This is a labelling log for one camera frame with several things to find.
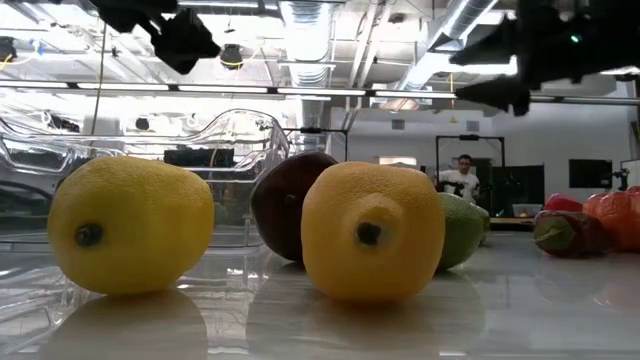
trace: person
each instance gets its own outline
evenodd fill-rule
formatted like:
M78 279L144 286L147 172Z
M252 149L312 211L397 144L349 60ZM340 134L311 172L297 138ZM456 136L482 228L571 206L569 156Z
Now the person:
M438 181L445 183L445 191L450 194L456 194L464 200L475 204L479 197L480 180L469 173L471 169L471 156L467 154L458 157L458 169L441 171L438 175Z

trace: orange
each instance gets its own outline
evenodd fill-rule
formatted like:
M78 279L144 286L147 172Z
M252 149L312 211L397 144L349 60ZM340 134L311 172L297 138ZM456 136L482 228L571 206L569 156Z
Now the orange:
M334 165L304 200L307 274L337 300L395 302L420 292L436 270L444 234L433 184L411 169Z

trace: monitor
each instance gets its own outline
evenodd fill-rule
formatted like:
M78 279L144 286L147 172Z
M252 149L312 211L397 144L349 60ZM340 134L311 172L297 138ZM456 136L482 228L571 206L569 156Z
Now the monitor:
M613 187L612 160L569 160L569 187L610 189Z

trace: lemon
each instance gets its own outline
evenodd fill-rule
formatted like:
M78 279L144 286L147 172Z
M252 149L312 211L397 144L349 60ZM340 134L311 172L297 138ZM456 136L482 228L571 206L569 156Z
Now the lemon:
M213 197L196 174L133 157L97 158L71 174L51 205L48 235L76 284L127 295L171 286L204 254Z
M420 292L442 254L445 219L423 173L346 162L327 168L302 210L303 261L337 300L395 302Z

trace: ceiling light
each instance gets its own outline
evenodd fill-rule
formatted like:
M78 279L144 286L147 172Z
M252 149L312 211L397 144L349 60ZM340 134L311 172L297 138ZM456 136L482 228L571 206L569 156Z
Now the ceiling light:
M63 82L55 81L13 81L13 80L0 80L0 86L6 87L28 87L28 88L66 88L67 84Z
M432 91L376 91L376 96L390 98L455 99L455 94Z
M320 67L320 68L330 68L335 69L337 66L336 63L330 62L317 62L317 61L291 61L291 60L278 60L278 66L304 66L304 67Z
M628 66L628 67L624 67L621 69L613 69L613 70L607 70L607 71L603 71L600 74L602 75L627 75L627 74L639 74L640 73L640 69L638 69L635 66Z
M204 85L180 85L180 91L218 92L218 93L247 93L265 94L267 88L256 86L204 86Z
M331 96L287 95L287 100L331 101Z
M278 93L291 95L364 96L366 91L355 89L278 88Z
M181 6L211 6L211 7L238 7L238 8L251 8L257 9L258 3L244 3L244 2L227 2L227 1L178 1Z
M92 89L95 90L100 86L99 83L79 83L78 87L80 89ZM113 83L103 83L103 90L160 90L166 91L169 90L168 85L164 84L113 84Z

